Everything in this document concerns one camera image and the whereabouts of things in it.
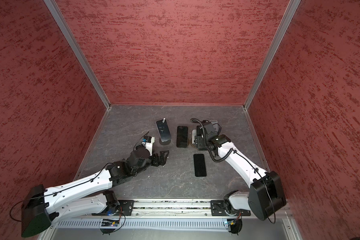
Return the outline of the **purple phone stand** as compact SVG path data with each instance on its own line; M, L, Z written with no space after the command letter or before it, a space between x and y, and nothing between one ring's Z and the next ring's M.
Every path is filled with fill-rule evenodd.
M215 131L218 131L220 129L219 123L217 120L210 120L210 123L213 125Z

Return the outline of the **white-edged black phone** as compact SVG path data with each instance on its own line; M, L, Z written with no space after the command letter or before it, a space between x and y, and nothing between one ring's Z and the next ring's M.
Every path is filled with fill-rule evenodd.
M196 177L206 177L207 169L204 154L194 154L194 168Z

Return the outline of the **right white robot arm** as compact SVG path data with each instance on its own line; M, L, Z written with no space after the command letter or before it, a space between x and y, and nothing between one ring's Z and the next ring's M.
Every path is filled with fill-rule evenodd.
M210 121L192 118L191 122L198 124L194 139L196 147L206 150L213 162L228 163L249 188L248 193L232 191L227 194L224 198L225 212L234 216L241 210L250 211L261 221L273 217L272 223L275 223L275 213L286 205L280 176L255 164Z

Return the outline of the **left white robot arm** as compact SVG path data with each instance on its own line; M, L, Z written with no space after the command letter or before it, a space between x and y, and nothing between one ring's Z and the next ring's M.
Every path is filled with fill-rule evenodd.
M127 159L107 163L97 173L57 187L32 187L21 206L21 236L33 237L66 218L94 214L122 215L111 190L148 167L164 166L169 151L152 154L140 145Z

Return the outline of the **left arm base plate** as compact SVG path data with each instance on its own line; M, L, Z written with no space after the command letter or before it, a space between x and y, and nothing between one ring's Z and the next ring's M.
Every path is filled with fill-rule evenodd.
M120 200L108 205L107 216L130 216L134 208L134 200Z

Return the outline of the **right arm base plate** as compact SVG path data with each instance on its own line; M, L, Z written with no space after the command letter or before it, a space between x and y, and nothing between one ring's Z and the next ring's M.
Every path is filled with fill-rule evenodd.
M211 202L212 216L230 216L230 217L248 217L251 216L251 212L248 210L236 210L233 208L229 201L224 200L212 200Z

